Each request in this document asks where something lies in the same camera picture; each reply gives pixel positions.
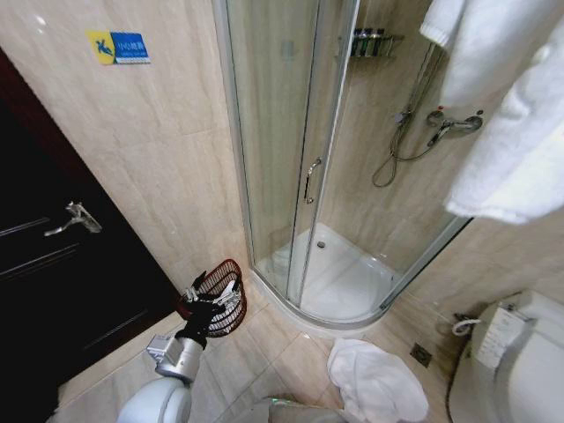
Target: yellow sign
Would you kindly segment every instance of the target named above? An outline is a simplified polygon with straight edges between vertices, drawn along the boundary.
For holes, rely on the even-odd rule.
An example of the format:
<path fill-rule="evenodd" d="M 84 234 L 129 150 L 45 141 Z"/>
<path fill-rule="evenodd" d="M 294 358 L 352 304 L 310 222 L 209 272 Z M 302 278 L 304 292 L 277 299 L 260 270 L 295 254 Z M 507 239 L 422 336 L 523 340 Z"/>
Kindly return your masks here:
<path fill-rule="evenodd" d="M 94 54 L 102 64 L 114 64 L 115 46 L 109 31 L 86 31 Z"/>

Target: red wire basket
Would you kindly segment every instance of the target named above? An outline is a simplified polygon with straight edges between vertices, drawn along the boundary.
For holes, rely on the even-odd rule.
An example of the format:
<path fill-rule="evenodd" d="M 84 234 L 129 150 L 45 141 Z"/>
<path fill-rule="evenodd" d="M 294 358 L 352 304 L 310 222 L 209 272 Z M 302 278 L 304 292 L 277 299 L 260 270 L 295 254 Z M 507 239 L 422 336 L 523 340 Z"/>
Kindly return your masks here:
<path fill-rule="evenodd" d="M 232 304 L 224 313 L 216 315 L 211 320 L 209 338 L 220 338 L 233 332 L 243 321 L 247 312 L 247 298 L 243 289 L 241 277 L 241 268 L 239 264 L 228 258 L 225 262 L 216 267 L 208 275 L 206 275 L 202 285 L 198 287 L 197 292 L 220 295 L 227 288 L 229 282 L 235 280 L 236 291 L 241 293 L 241 298 L 235 304 Z M 179 300 L 176 307 L 178 313 L 184 320 L 188 320 L 191 315 L 189 309 L 188 297 L 184 294 Z"/>

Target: white towel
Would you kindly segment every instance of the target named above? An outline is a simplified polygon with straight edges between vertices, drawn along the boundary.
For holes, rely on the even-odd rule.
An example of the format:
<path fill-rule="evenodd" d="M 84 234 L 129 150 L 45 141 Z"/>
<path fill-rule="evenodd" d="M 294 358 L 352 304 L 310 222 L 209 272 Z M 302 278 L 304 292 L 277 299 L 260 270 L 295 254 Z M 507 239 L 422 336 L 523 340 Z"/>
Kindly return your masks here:
<path fill-rule="evenodd" d="M 562 0 L 434 0 L 420 31 L 452 50 L 440 104 L 484 108 L 516 80 L 532 42 L 545 39 L 563 11 Z"/>
<path fill-rule="evenodd" d="M 447 210 L 526 223 L 564 205 L 564 2 L 463 1 L 434 0 L 421 27 L 452 50 L 441 104 L 482 108 L 517 81 L 463 164 Z M 519 77 L 531 43 L 553 27 Z"/>
<path fill-rule="evenodd" d="M 429 408 L 421 384 L 396 355 L 356 339 L 337 339 L 327 362 L 345 412 L 363 423 L 422 421 Z"/>
<path fill-rule="evenodd" d="M 483 129 L 447 210 L 522 224 L 562 205 L 564 18 Z"/>

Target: door lever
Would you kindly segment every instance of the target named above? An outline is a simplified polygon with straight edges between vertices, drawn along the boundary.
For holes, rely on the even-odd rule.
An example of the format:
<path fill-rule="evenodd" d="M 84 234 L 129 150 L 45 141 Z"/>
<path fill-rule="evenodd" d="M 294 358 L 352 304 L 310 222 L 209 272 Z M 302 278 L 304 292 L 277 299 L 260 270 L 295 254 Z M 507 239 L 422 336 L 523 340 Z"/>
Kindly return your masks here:
<path fill-rule="evenodd" d="M 91 234 L 97 234 L 102 230 L 102 226 L 100 225 L 100 223 L 98 223 L 96 219 L 93 218 L 88 211 L 86 211 L 82 203 L 74 204 L 73 202 L 70 202 L 70 204 L 67 205 L 65 208 L 72 215 L 72 218 L 67 223 L 65 223 L 60 227 L 56 227 L 55 229 L 51 229 L 50 231 L 45 231 L 43 233 L 44 236 L 60 234 L 62 231 L 65 231 L 69 226 L 75 225 L 77 223 L 82 223 L 85 226 L 85 228 L 88 229 L 88 231 L 90 231 Z"/>

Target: shower faucet handle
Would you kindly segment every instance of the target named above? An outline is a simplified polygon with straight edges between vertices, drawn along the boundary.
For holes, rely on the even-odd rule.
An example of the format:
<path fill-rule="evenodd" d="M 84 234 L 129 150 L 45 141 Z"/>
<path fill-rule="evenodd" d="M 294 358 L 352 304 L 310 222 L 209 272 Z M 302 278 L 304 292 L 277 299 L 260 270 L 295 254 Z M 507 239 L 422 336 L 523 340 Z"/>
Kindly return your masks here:
<path fill-rule="evenodd" d="M 432 147 L 441 141 L 441 138 L 451 131 L 460 132 L 463 135 L 471 134 L 482 127 L 484 120 L 477 115 L 472 115 L 463 121 L 445 117 L 441 110 L 435 110 L 427 115 L 427 125 L 431 127 L 439 126 L 439 130 L 431 137 L 427 143 L 428 147 Z"/>

